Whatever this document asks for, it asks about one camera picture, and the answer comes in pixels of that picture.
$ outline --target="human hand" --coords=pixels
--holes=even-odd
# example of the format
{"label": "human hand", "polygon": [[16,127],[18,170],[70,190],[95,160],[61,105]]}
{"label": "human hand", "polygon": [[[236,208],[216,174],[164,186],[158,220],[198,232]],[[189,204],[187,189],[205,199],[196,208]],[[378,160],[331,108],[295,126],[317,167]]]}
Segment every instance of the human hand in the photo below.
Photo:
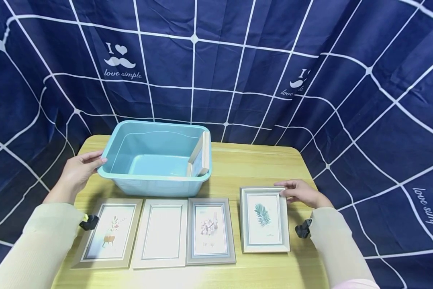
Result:
{"label": "human hand", "polygon": [[68,159],[61,177],[43,203],[73,204],[77,194],[85,188],[89,177],[106,163],[107,159],[101,158],[102,152],[84,153]]}
{"label": "human hand", "polygon": [[317,209],[320,207],[332,207],[333,204],[329,199],[319,191],[313,189],[304,180],[291,179],[287,181],[277,182],[274,185],[285,186],[286,189],[279,194],[287,197],[287,203],[301,201],[308,207]]}

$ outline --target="person's left hand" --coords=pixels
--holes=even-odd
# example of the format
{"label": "person's left hand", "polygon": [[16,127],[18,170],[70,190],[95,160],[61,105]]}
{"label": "person's left hand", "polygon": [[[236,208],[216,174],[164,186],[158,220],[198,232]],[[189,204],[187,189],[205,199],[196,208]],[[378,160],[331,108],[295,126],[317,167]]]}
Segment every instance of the person's left hand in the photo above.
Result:
{"label": "person's left hand", "polygon": [[84,153],[68,159],[61,177],[43,203],[73,204],[77,194],[85,188],[89,177],[106,163],[107,159],[101,158],[102,152]]}

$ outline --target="wooden table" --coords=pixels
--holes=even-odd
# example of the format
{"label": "wooden table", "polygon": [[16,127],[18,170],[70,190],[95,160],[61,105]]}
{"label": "wooden table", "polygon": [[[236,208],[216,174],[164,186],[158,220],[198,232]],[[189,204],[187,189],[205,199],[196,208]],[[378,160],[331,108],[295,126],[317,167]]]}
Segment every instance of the wooden table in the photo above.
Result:
{"label": "wooden table", "polygon": [[[103,149],[110,136],[92,136],[81,153]],[[291,147],[212,143],[213,172],[197,197],[229,198],[237,263],[167,269],[70,269],[82,230],[74,241],[53,289],[229,289],[328,288],[326,274],[311,240],[296,236],[295,226],[310,217],[304,204],[289,205],[290,253],[243,254],[239,221],[239,187],[272,186],[275,181],[304,179],[315,185],[300,153]],[[127,197],[111,180],[92,176],[75,207],[92,213],[99,198]]]}

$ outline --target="beige long-sleeve shirt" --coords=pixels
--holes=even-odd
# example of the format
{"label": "beige long-sleeve shirt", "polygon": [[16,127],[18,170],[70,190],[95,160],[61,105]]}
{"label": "beige long-sleeve shirt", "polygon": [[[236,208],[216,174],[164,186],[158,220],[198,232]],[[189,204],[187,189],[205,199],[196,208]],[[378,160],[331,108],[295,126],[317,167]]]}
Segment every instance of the beige long-sleeve shirt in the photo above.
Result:
{"label": "beige long-sleeve shirt", "polygon": [[[77,235],[84,214],[70,204],[42,204],[0,265],[0,289],[49,289]],[[371,271],[333,208],[312,213],[311,240],[323,258],[331,287],[374,289]]]}

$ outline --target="wrist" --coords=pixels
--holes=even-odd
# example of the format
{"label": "wrist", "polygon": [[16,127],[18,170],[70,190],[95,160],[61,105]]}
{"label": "wrist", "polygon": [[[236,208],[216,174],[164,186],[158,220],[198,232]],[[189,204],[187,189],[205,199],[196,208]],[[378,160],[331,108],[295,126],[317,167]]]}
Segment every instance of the wrist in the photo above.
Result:
{"label": "wrist", "polygon": [[53,189],[48,193],[43,203],[68,203],[73,205],[76,196],[77,193],[74,188],[71,188],[64,183],[57,182]]}
{"label": "wrist", "polygon": [[331,201],[329,201],[329,199],[325,195],[323,195],[321,198],[319,198],[319,200],[316,203],[315,209],[323,208],[323,207],[334,208]]}

